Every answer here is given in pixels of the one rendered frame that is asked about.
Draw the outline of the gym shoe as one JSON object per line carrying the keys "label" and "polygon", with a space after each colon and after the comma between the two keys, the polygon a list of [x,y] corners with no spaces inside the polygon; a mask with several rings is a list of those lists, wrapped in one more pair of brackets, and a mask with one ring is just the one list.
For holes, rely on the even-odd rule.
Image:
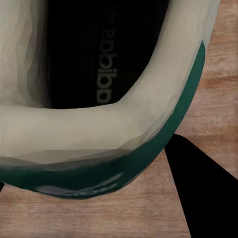
{"label": "gym shoe", "polygon": [[0,0],[0,181],[86,200],[132,183],[197,90],[221,0]]}

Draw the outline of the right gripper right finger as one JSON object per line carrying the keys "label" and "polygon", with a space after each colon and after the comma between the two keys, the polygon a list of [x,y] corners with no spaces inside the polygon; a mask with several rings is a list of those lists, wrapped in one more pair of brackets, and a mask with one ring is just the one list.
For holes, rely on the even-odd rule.
{"label": "right gripper right finger", "polygon": [[191,238],[238,238],[238,180],[178,134],[165,152]]}

